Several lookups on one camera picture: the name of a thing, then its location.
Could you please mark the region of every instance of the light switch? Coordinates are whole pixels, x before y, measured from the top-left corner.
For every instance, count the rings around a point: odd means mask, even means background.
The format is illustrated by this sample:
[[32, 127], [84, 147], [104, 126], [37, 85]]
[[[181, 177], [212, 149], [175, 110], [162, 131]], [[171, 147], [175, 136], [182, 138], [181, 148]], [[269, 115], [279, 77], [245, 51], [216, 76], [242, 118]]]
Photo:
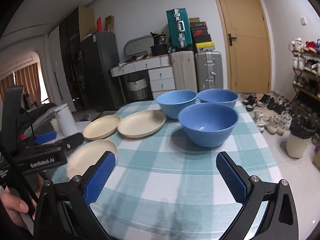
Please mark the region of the light switch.
[[300, 21], [302, 25], [307, 25], [307, 21], [305, 17], [301, 17]]

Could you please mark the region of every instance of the human hand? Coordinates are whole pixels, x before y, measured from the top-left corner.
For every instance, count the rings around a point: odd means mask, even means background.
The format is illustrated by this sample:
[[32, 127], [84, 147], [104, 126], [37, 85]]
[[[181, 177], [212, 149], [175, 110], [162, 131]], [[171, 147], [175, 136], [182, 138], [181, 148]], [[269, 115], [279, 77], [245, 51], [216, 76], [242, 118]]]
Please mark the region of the human hand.
[[[43, 179], [38, 175], [37, 176], [38, 186], [35, 191], [35, 194], [37, 197], [39, 197], [39, 195], [40, 195], [43, 182], [44, 182]], [[9, 192], [8, 187], [6, 187], [5, 190], [1, 193], [0, 199], [1, 199], [5, 209], [7, 211], [7, 213], [9, 214], [12, 222], [15, 223], [19, 227], [27, 228], [27, 226], [23, 222], [19, 213], [28, 213], [28, 210], [29, 210], [28, 205], [19, 197], [12, 195]], [[36, 208], [37, 205], [34, 202], [34, 200], [32, 200], [32, 203], [33, 203], [34, 207]]]

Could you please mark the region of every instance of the door frame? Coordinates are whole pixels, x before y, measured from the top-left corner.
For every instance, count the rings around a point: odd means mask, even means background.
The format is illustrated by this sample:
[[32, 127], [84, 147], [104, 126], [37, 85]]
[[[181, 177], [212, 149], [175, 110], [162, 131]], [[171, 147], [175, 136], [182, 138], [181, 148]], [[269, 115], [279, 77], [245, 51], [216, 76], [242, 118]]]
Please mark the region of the door frame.
[[[226, 49], [226, 59], [227, 59], [227, 75], [228, 75], [228, 89], [234, 90], [235, 86], [231, 84], [231, 60], [230, 60], [230, 50], [229, 50], [229, 41], [228, 41], [228, 32], [226, 28], [226, 23], [225, 23], [225, 18], [223, 16], [223, 11], [221, 7], [220, 0], [216, 0], [219, 15], [220, 15], [220, 21], [222, 25], [222, 32], [223, 32], [223, 38], [224, 38], [224, 44], [225, 44], [225, 49]], [[269, 75], [268, 75], [268, 92], [270, 92], [270, 85], [271, 85], [271, 49], [270, 49], [270, 37], [269, 37], [269, 28], [268, 24], [266, 22], [266, 14], [264, 12], [264, 9], [262, 7], [261, 1], [258, 0], [260, 9], [262, 11], [263, 15], [263, 22], [265, 25], [265, 28], [267, 30], [267, 42], [268, 42], [268, 54], [269, 54]]]

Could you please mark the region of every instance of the metal screw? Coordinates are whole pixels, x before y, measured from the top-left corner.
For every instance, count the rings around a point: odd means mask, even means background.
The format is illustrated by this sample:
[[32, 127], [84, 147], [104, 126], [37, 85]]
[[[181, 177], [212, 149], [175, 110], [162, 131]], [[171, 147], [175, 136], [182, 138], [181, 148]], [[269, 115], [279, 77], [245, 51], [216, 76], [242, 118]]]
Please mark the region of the metal screw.
[[45, 185], [45, 186], [49, 186], [50, 184], [51, 184], [51, 180], [48, 180], [48, 179], [47, 179], [47, 180], [44, 182], [44, 185]]
[[253, 176], [251, 176], [251, 180], [254, 181], [254, 182], [258, 182], [260, 179], [259, 179], [258, 176], [253, 175]]
[[81, 180], [81, 175], [76, 175], [76, 176], [74, 176], [74, 177], [72, 178], [72, 180], [73, 180], [74, 182], [78, 182], [79, 180]]
[[284, 185], [284, 186], [287, 186], [287, 185], [289, 184], [285, 179], [282, 179], [282, 180], [281, 180], [281, 183], [282, 183], [282, 185]]

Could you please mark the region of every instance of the teal suitcase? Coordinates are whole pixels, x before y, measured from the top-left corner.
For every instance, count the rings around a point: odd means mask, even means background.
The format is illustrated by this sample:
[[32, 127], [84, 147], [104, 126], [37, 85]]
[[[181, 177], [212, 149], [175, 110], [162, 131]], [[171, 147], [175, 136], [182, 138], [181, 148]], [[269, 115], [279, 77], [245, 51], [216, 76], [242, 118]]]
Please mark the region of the teal suitcase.
[[188, 14], [185, 8], [167, 11], [172, 45], [185, 48], [192, 44]]

